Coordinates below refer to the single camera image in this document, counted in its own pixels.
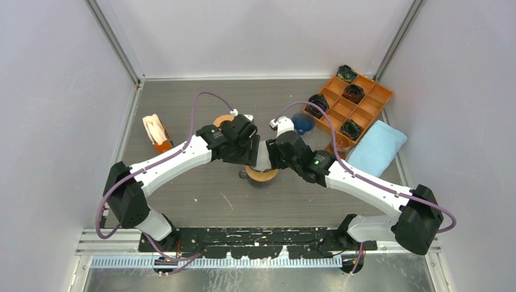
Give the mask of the white paper coffee filter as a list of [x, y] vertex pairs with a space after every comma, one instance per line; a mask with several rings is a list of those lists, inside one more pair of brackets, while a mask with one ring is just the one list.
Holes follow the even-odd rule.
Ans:
[[272, 167], [266, 141], [260, 141], [254, 170], [257, 170], [258, 172], [267, 172], [271, 169]]

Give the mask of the wooden ring dripper stand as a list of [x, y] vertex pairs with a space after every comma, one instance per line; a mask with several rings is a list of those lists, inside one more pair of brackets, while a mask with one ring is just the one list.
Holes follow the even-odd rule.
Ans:
[[267, 183], [267, 182], [275, 179], [275, 177], [279, 173], [279, 170], [274, 169], [274, 170], [267, 170], [265, 172], [259, 172], [246, 165], [245, 172], [247, 174], [247, 177], [249, 177], [251, 180], [256, 181], [258, 183]]

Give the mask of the grey glass mug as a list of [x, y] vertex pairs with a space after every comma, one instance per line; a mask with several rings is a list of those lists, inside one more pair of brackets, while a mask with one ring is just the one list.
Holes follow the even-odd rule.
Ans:
[[256, 182], [256, 181], [253, 181], [249, 177], [247, 177], [245, 169], [242, 169], [242, 170], [239, 171], [239, 177], [241, 179], [246, 180], [249, 185], [251, 185], [252, 187], [257, 188], [257, 189], [262, 189], [264, 187], [267, 187], [267, 186], [269, 186], [274, 181], [274, 179], [269, 181], [269, 182]]

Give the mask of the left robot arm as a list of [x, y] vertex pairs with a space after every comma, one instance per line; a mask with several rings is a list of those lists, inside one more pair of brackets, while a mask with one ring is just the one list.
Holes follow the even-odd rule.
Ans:
[[206, 125], [177, 147], [144, 162], [114, 164], [103, 196], [120, 227], [149, 235], [163, 251], [178, 241], [173, 224], [147, 202], [154, 191], [173, 178], [200, 165], [221, 160], [230, 164], [256, 164], [260, 137], [251, 115], [238, 114], [219, 126]]

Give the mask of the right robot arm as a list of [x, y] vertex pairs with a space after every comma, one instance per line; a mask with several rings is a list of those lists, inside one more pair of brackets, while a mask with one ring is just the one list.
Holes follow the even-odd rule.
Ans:
[[368, 175], [325, 150], [312, 150], [294, 131], [265, 143], [273, 169], [292, 169], [304, 181], [352, 195], [383, 212], [364, 217], [349, 214], [335, 240], [344, 249], [366, 242], [396, 242], [409, 252], [425, 255], [444, 220], [431, 189], [406, 188]]

